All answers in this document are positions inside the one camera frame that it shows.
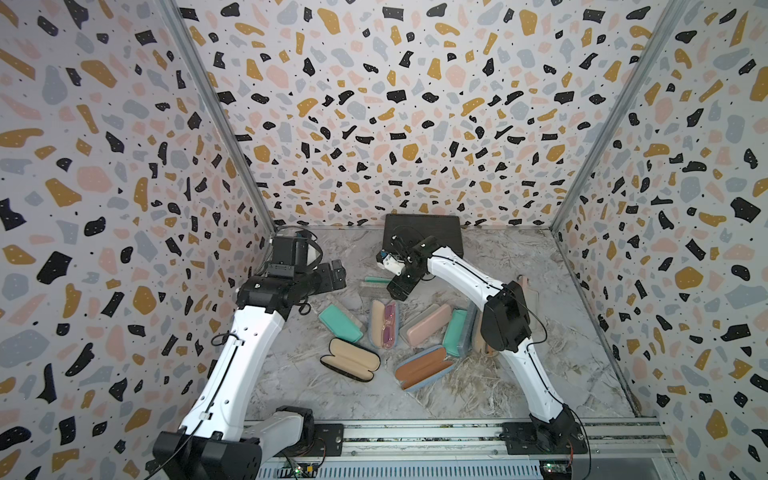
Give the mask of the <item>pink glasses case grey lining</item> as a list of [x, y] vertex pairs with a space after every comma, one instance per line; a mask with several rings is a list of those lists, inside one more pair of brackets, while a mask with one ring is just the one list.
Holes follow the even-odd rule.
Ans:
[[447, 326], [453, 314], [448, 304], [429, 306], [423, 312], [408, 319], [400, 328], [400, 337], [411, 347], [417, 347], [429, 337]]

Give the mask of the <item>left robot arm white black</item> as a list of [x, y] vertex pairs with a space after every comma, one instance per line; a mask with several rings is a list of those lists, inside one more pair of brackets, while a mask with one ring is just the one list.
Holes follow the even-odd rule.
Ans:
[[346, 271], [333, 260], [306, 272], [269, 266], [239, 289], [233, 324], [202, 393], [174, 432], [152, 449], [158, 473], [170, 479], [253, 479], [263, 462], [296, 456], [314, 446], [311, 410], [282, 407], [245, 436], [251, 393], [291, 310], [308, 298], [342, 290]]

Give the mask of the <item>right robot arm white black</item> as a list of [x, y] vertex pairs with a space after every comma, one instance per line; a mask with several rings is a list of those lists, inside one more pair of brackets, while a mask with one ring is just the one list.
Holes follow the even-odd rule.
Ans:
[[387, 290], [394, 300], [404, 301], [425, 277], [439, 278], [465, 295], [482, 314], [480, 333], [509, 365], [525, 395], [537, 446], [553, 452], [575, 446], [586, 434], [578, 415], [557, 394], [532, 340], [528, 308], [522, 286], [503, 282], [477, 269], [450, 247], [427, 237], [396, 253], [380, 251], [379, 266], [394, 277]]

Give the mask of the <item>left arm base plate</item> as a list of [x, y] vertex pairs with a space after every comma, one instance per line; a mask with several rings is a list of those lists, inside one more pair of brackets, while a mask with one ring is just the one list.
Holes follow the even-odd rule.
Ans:
[[309, 437], [302, 438], [294, 445], [286, 447], [280, 454], [296, 457], [339, 457], [344, 443], [344, 425], [342, 423], [315, 424]]

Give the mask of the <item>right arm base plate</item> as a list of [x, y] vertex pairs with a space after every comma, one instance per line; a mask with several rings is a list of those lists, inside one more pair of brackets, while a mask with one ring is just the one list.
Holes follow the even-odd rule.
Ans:
[[561, 439], [534, 422], [504, 422], [499, 438], [508, 455], [566, 455], [587, 454], [586, 439], [581, 433], [571, 433]]

